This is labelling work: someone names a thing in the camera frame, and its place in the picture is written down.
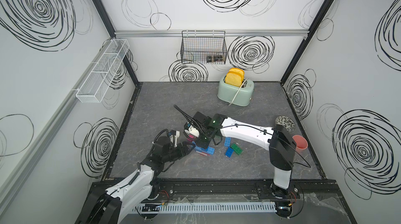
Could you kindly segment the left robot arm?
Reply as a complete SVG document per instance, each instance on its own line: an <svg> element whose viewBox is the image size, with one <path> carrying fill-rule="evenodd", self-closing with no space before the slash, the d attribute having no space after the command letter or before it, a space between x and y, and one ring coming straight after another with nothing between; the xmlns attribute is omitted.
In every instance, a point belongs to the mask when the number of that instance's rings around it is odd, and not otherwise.
<svg viewBox="0 0 401 224"><path fill-rule="evenodd" d="M157 198L158 176L165 163L177 161L194 149L195 144L188 141L175 146L168 136L158 137L136 171L114 186L88 194L75 223L119 224L143 200Z"/></svg>

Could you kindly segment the light blue long brick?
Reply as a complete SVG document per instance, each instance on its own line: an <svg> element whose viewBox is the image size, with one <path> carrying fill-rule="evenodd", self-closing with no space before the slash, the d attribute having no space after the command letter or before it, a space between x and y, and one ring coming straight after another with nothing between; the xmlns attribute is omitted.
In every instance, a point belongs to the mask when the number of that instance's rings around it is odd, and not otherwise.
<svg viewBox="0 0 401 224"><path fill-rule="evenodd" d="M211 155L213 155L214 152L215 152L215 149L212 148L212 147L208 147L207 149L204 149L204 148L198 147L198 146L196 145L195 142L192 142L192 144L195 145L194 151L196 151L197 153L199 153L199 154L201 154L201 155L204 155L204 156L211 156Z"/></svg>

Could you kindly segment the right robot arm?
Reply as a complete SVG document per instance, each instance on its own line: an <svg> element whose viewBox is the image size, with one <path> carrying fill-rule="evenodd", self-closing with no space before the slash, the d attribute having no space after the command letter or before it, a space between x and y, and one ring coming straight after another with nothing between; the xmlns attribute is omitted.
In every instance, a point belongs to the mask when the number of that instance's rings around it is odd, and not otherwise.
<svg viewBox="0 0 401 224"><path fill-rule="evenodd" d="M210 142L215 145L215 137L235 138L257 145L269 151L270 164L274 167L273 188L288 190L290 186L296 143L282 125L262 127L237 121L223 114L208 117L200 112L190 116L177 105L187 123L184 134L198 147L207 148Z"/></svg>

